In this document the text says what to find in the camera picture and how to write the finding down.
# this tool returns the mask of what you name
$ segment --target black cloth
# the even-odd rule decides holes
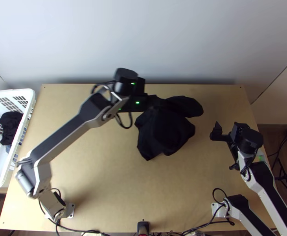
[[[0,118],[0,124],[3,128],[3,137],[0,141],[2,145],[13,143],[22,116],[23,114],[17,111],[9,111],[2,115]]]
[[[185,117],[201,116],[202,106],[193,98],[176,96],[156,99],[135,122],[139,130],[137,148],[146,160],[178,151],[195,134],[195,126]]]

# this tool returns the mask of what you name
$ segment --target black clothing item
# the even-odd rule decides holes
[[[178,151],[195,134],[195,126],[185,117],[201,116],[202,106],[185,96],[158,98],[135,122],[139,130],[137,148],[146,160],[160,153]]]
[[[23,114],[17,111],[9,111],[2,115],[0,118],[0,124],[3,128],[3,138],[0,141],[2,145],[13,143],[22,116]]]

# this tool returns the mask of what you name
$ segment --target wooden tabletop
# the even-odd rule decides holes
[[[19,157],[41,143],[69,119],[90,95],[92,84],[46,84],[41,88]],[[224,142],[209,134],[218,121],[224,133],[234,122],[257,130],[245,90],[239,85],[146,85],[161,98],[185,95],[203,106],[201,117],[189,118],[196,133],[171,156],[146,161],[137,150],[138,130],[122,129],[114,120],[91,129],[51,162],[52,187],[75,203],[73,219],[61,224],[102,232],[135,232],[137,222],[149,221],[152,232],[182,232],[212,217],[212,190],[242,194],[250,207],[274,227],[258,195],[248,189]],[[140,113],[133,113],[134,120]],[[127,124],[128,117],[122,114]],[[14,177],[8,188],[0,229],[55,231],[44,218],[38,200],[28,198]],[[240,230],[243,225],[214,224],[205,231]]]

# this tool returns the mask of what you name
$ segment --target metal bracket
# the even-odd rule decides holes
[[[66,203],[66,209],[62,218],[73,218],[75,212],[75,204],[73,203]]]
[[[227,207],[227,202],[223,201],[222,203],[224,203],[226,205],[226,207],[221,207],[221,204],[219,203],[212,203],[211,204],[211,211],[212,211],[212,215],[214,215],[214,213],[216,212],[216,210],[218,210],[219,207],[221,207],[215,217],[219,217],[219,218],[229,218],[230,215],[228,214],[228,207]]]

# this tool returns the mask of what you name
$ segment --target black cable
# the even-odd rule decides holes
[[[57,236],[59,236],[59,233],[58,233],[58,230],[57,230],[57,227],[58,227],[58,225],[59,225],[59,223],[60,223],[60,219],[56,222],[56,224],[55,224],[55,232],[56,232],[56,235]]]
[[[203,225],[200,225],[200,226],[198,226],[198,227],[196,227],[196,228],[188,229],[188,230],[182,232],[182,236],[185,236],[185,235],[189,234],[190,232],[193,232],[193,231],[195,231],[195,230],[197,230],[197,229],[201,229],[201,228],[207,227],[207,226],[210,225],[210,224],[229,223],[229,224],[232,225],[232,226],[235,225],[235,223],[232,222],[232,221],[230,221],[228,218],[227,218],[225,221],[214,221],[214,222],[212,222],[212,221],[214,220],[214,218],[215,218],[217,212],[219,211],[219,209],[220,209],[221,207],[224,207],[224,205],[221,205],[221,206],[218,207],[218,209],[215,211],[215,213],[213,214],[211,220],[210,220],[208,223],[203,224]]]
[[[217,190],[220,190],[221,192],[223,192],[224,195],[225,195],[225,197],[226,197],[225,191],[223,191],[221,188],[215,188],[215,189],[212,191],[212,197],[213,197],[213,199],[215,200],[216,203],[218,203],[218,204],[220,204],[220,205],[223,205],[223,206],[225,207],[226,205],[225,205],[224,203],[217,201],[217,199],[215,198],[215,192],[216,192]]]
[[[281,143],[280,143],[280,145],[279,145],[278,151],[276,151],[276,152],[273,153],[273,154],[268,155],[268,157],[271,157],[271,156],[277,154],[277,156],[276,156],[276,158],[275,158],[275,160],[274,160],[274,163],[272,164],[271,170],[274,169],[274,166],[276,165],[276,162],[277,162],[277,160],[278,160],[278,158],[279,158],[279,154],[280,154],[281,148],[283,147],[283,145],[285,144],[285,142],[287,142],[287,134],[284,136],[283,140],[281,141]]]
[[[128,117],[129,117],[129,120],[130,120],[130,124],[129,124],[129,126],[125,126],[125,125],[123,124],[123,122],[121,121],[120,115],[119,115],[118,113],[115,114],[115,119],[116,119],[117,123],[118,123],[121,127],[123,127],[124,129],[129,129],[130,127],[132,127],[132,122],[133,122],[133,121],[132,121],[132,115],[131,115],[130,112],[128,112]]]
[[[15,230],[11,231],[8,236],[12,236]]]
[[[42,211],[43,214],[45,214],[43,208],[42,208],[42,205],[41,205],[41,202],[39,201],[39,206],[40,206],[40,209]],[[110,236],[109,234],[106,234],[106,233],[101,233],[100,231],[98,230],[77,230],[77,229],[70,229],[70,228],[67,228],[65,226],[62,226],[61,225],[61,220],[59,219],[56,223],[54,221],[52,221],[51,219],[48,219],[50,222],[52,222],[53,224],[55,224],[55,231],[56,231],[56,234],[57,236],[59,236],[59,233],[58,233],[58,230],[57,230],[57,227],[60,227],[62,229],[65,229],[65,230],[68,230],[68,231],[72,231],[72,232],[79,232],[79,233],[91,233],[91,234],[102,234],[103,236]]]
[[[212,197],[213,197],[213,199],[216,201],[216,203],[220,204],[221,206],[219,206],[218,209],[215,211],[215,213],[213,214],[211,220],[210,220],[208,223],[206,223],[206,224],[203,224],[203,225],[200,225],[200,226],[198,226],[198,227],[196,227],[196,228],[191,228],[191,229],[188,229],[188,230],[182,232],[181,236],[185,236],[185,235],[187,235],[187,234],[189,234],[189,233],[191,233],[191,232],[193,232],[193,231],[195,231],[195,230],[197,230],[197,229],[201,229],[201,228],[207,227],[207,226],[210,225],[210,224],[229,223],[229,224],[232,225],[232,226],[235,225],[235,223],[232,222],[232,221],[230,221],[229,218],[226,218],[226,220],[224,220],[224,221],[214,221],[214,222],[213,222],[213,220],[214,220],[214,218],[215,218],[217,212],[219,211],[219,209],[220,209],[221,207],[225,207],[225,206],[226,206],[224,203],[219,202],[219,201],[215,198],[215,192],[216,192],[217,190],[220,190],[221,192],[224,193],[225,197],[224,197],[223,199],[225,199],[225,198],[227,197],[225,191],[223,191],[221,188],[215,188],[215,189],[212,191]],[[228,211],[227,211],[227,212],[229,212],[230,206],[229,206],[229,203],[228,203],[227,201],[226,201],[226,203],[227,203],[227,205],[228,205]]]
[[[61,191],[60,191],[58,188],[51,188],[50,190],[56,190],[56,191],[58,191],[59,197],[62,198]]]

